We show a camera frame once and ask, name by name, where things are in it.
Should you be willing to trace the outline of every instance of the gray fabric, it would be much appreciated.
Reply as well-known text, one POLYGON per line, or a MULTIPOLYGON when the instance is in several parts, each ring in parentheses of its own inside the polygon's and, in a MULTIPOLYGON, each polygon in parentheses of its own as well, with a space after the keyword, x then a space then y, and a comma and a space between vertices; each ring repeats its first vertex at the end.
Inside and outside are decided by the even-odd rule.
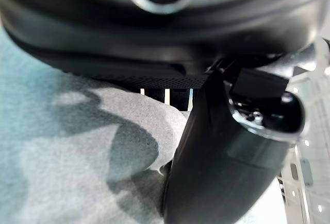
MULTIPOLYGON (((0 117, 0 223, 163 223, 178 110, 52 69, 1 30, 0 117)), ((240 223, 285 223, 271 192, 280 211, 261 199, 240 223)))

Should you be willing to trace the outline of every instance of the black rubber cover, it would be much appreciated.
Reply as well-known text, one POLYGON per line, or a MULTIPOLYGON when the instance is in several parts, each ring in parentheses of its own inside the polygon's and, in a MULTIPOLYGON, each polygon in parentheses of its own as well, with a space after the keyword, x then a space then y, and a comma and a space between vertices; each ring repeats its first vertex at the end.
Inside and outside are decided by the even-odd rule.
POLYGON ((210 76, 175 153, 164 197, 166 223, 233 224, 280 170, 289 143, 248 132, 232 118, 223 79, 210 76))

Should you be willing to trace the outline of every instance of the black vent grille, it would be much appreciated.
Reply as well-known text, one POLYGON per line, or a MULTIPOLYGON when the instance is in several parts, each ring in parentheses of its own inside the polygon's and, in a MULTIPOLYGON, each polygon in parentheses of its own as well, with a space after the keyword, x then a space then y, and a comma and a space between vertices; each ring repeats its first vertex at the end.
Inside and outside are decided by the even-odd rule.
POLYGON ((199 89, 207 75, 187 76, 182 78, 155 78, 143 76, 91 76, 107 80, 128 89, 199 89))

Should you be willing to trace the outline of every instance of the black handle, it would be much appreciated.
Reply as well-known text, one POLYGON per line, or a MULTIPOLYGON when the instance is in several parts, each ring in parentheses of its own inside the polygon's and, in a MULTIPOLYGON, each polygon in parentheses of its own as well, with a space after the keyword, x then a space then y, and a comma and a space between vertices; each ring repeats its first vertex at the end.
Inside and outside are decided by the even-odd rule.
POLYGON ((277 175, 289 145, 253 134, 234 120, 222 75, 213 73, 173 159, 166 223, 235 223, 277 175))

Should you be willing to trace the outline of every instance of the black plastic housing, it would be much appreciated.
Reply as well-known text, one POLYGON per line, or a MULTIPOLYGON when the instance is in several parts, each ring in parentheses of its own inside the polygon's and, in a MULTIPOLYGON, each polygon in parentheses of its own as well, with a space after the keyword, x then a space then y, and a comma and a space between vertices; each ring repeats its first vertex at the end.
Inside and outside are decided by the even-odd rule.
POLYGON ((156 15, 115 1, 0 0, 0 12, 15 41, 54 67, 135 88, 184 89, 200 88, 219 55, 306 47, 328 10, 328 0, 237 0, 156 15))
POLYGON ((257 134, 234 120, 223 78, 213 73, 199 91, 172 162, 166 223, 233 224, 242 217, 278 174, 290 143, 304 129, 303 107, 298 100, 292 104, 284 110, 295 122, 280 121, 276 129, 282 133, 280 126, 294 124, 287 131, 293 137, 257 134))

